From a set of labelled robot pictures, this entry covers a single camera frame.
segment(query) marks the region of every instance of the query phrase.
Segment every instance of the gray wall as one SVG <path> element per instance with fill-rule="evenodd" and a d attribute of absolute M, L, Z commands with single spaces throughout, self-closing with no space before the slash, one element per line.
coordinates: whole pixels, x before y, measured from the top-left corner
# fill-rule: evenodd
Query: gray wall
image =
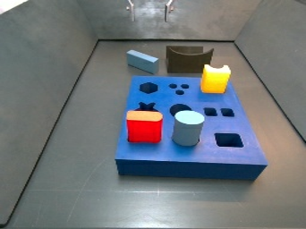
<path fill-rule="evenodd" d="M 75 0 L 29 0 L 0 15 L 0 225 L 95 44 Z"/>
<path fill-rule="evenodd" d="M 168 0 L 132 0 L 135 22 L 127 0 L 77 0 L 100 39 L 235 40 L 260 0 L 178 0 L 164 22 Z"/>
<path fill-rule="evenodd" d="M 303 140 L 306 140 L 304 21 L 304 0 L 266 0 L 258 6 L 235 40 Z"/>

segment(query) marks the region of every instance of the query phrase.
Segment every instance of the small square hole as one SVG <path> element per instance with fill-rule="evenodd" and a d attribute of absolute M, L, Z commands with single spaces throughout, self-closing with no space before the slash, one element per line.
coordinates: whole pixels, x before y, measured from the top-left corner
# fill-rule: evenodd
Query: small square hole
<path fill-rule="evenodd" d="M 216 110 L 215 110 L 215 108 L 206 107 L 204 108 L 204 114 L 206 114 L 206 116 L 216 116 Z"/>
<path fill-rule="evenodd" d="M 234 117 L 234 111 L 230 108 L 220 109 L 222 115 L 226 117 Z"/>

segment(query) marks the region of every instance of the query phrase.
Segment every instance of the gray cylinder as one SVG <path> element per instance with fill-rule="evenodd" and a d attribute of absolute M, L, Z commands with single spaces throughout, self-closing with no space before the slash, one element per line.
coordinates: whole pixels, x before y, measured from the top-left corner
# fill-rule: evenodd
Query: gray cylinder
<path fill-rule="evenodd" d="M 175 114 L 172 140 L 180 146 L 195 146 L 204 123 L 204 116 L 195 111 L 180 111 Z"/>

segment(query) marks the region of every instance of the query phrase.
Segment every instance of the yellow block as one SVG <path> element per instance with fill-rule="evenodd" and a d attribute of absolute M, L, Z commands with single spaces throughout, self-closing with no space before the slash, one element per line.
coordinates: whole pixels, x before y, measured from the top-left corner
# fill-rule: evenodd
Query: yellow block
<path fill-rule="evenodd" d="M 224 93 L 227 82 L 231 76 L 231 69 L 227 65 L 222 68 L 212 68 L 204 64 L 200 90 L 204 93 Z"/>

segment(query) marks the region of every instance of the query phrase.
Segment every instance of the light blue rectangular block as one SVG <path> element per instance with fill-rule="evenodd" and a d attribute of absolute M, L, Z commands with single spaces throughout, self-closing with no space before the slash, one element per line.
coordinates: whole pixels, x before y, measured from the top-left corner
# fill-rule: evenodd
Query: light blue rectangular block
<path fill-rule="evenodd" d="M 155 74 L 159 70 L 159 59 L 135 50 L 127 52 L 128 65 Z"/>

